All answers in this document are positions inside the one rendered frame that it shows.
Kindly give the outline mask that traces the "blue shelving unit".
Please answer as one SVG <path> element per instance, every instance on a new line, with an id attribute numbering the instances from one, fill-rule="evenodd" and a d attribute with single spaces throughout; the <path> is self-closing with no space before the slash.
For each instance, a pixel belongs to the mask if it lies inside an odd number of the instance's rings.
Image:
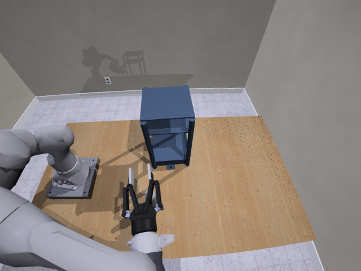
<path id="1" fill-rule="evenodd" d="M 162 165 L 167 170 L 175 169 L 175 164 L 190 165 L 195 113 L 188 85 L 144 87 L 140 125 L 153 169 Z"/>

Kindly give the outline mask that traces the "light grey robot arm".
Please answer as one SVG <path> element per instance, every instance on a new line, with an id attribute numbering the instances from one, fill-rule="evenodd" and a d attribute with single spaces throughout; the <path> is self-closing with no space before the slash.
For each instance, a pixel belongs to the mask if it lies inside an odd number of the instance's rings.
<path id="1" fill-rule="evenodd" d="M 165 271 L 162 248 L 175 241 L 173 234 L 139 233 L 127 241 L 130 251 L 118 251 L 68 228 L 10 191 L 30 158 L 40 154 L 48 154 L 54 168 L 53 186 L 77 190 L 90 178 L 91 169 L 70 150 L 73 142 L 73 131 L 66 125 L 0 130 L 0 263 L 58 271 Z"/>

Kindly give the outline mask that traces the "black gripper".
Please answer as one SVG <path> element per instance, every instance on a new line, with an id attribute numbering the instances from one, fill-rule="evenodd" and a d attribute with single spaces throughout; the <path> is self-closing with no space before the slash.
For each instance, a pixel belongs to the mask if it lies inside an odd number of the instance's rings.
<path id="1" fill-rule="evenodd" d="M 148 231 L 157 232 L 156 214 L 158 211 L 164 210 L 164 206 L 162 205 L 161 202 L 160 184 L 158 180 L 153 179 L 153 173 L 150 163 L 147 165 L 148 165 L 149 186 L 148 186 L 147 198 L 144 203 L 138 204 L 138 200 L 133 188 L 134 172 L 132 168 L 129 168 L 129 178 L 128 178 L 127 187 L 123 188 L 123 211 L 121 216 L 124 218 L 131 219 L 132 222 L 131 234 L 133 236 Z M 152 195 L 153 195 L 154 185 L 156 190 L 156 201 L 157 201 L 155 209 L 152 207 Z M 134 209 L 131 214 L 129 211 L 129 192 L 134 206 Z"/>

